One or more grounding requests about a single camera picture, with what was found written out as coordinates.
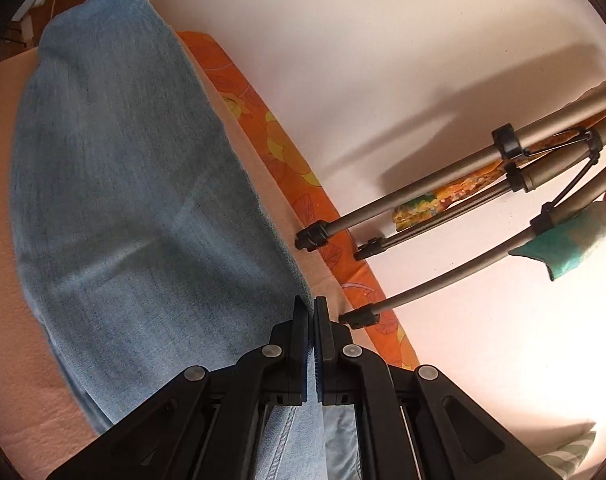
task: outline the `denim seam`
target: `denim seam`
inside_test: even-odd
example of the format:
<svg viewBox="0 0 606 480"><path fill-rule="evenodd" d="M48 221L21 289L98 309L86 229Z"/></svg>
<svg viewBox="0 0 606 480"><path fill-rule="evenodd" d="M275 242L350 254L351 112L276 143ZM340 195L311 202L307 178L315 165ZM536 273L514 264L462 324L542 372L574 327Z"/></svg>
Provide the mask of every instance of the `denim seam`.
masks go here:
<svg viewBox="0 0 606 480"><path fill-rule="evenodd" d="M283 431L279 436L279 443L277 444L276 451L274 452L274 458L272 459L272 463L270 464L270 468L268 469L268 473L266 476L266 480L274 480L279 471L279 466L281 465L281 460L283 458L283 452L285 452L285 445L287 444L289 431L292 428L292 423L294 422L294 409L289 410L288 418L285 421L285 425L283 426Z"/></svg>

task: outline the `metal rivet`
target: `metal rivet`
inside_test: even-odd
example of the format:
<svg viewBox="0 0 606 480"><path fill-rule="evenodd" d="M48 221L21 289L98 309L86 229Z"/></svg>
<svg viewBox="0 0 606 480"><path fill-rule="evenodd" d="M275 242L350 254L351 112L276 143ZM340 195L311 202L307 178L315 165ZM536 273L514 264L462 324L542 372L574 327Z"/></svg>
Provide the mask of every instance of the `metal rivet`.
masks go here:
<svg viewBox="0 0 606 480"><path fill-rule="evenodd" d="M278 345L265 345L261 352L265 357L278 357L283 350Z"/></svg>
<svg viewBox="0 0 606 480"><path fill-rule="evenodd" d="M190 366L183 372L188 381L200 381L205 377L205 370L200 366Z"/></svg>
<svg viewBox="0 0 606 480"><path fill-rule="evenodd" d="M421 366L419 368L419 377L426 381L433 381L439 376L439 370L433 366Z"/></svg>
<svg viewBox="0 0 606 480"><path fill-rule="evenodd" d="M345 345L343 347L343 354L348 357L358 357L363 353L363 348L358 345Z"/></svg>

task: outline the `beige mattress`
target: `beige mattress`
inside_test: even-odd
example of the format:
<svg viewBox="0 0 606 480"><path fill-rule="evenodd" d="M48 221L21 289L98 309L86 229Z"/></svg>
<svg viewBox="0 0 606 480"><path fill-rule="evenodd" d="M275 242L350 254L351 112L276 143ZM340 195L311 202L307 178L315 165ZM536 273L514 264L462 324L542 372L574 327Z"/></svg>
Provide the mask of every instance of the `beige mattress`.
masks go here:
<svg viewBox="0 0 606 480"><path fill-rule="evenodd" d="M340 312L351 309L340 285L318 252L295 250L293 240L302 228L301 223L219 93L185 50L261 202L313 294L328 298L331 316L336 319ZM14 264L8 218L14 116L22 89L37 65L36 50L0 63L0 444L26 480L44 479L96 437L64 383L44 333L23 300ZM374 350L365 331L353 332L353 338Z"/></svg>

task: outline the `light blue denim fabric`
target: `light blue denim fabric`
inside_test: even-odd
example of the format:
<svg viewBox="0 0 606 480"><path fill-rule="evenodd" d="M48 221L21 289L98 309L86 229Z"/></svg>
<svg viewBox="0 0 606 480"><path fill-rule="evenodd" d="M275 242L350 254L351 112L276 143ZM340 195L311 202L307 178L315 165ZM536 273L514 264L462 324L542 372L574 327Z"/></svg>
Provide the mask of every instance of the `light blue denim fabric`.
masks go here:
<svg viewBox="0 0 606 480"><path fill-rule="evenodd" d="M324 406L327 477L332 480L361 480L359 439L353 406Z"/></svg>
<svg viewBox="0 0 606 480"><path fill-rule="evenodd" d="M104 430L184 368L265 344L310 292L147 0L88 0L52 20L38 52L14 143L18 271ZM326 478L315 400L274 410L257 478Z"/></svg>

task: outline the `white wall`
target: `white wall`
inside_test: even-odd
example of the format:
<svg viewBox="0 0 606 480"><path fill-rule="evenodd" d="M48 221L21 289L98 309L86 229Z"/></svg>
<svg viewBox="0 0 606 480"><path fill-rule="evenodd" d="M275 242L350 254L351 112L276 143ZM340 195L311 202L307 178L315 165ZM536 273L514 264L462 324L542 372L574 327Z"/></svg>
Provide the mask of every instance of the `white wall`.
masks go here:
<svg viewBox="0 0 606 480"><path fill-rule="evenodd" d="M606 78L606 28L585 0L151 2L223 46L343 214ZM371 267L400 292L519 231L563 185L505 196ZM384 216L353 233L391 231ZM541 264L509 258L397 314L420 359L533 450L596 422L586 467L603 459L606 247L554 284Z"/></svg>

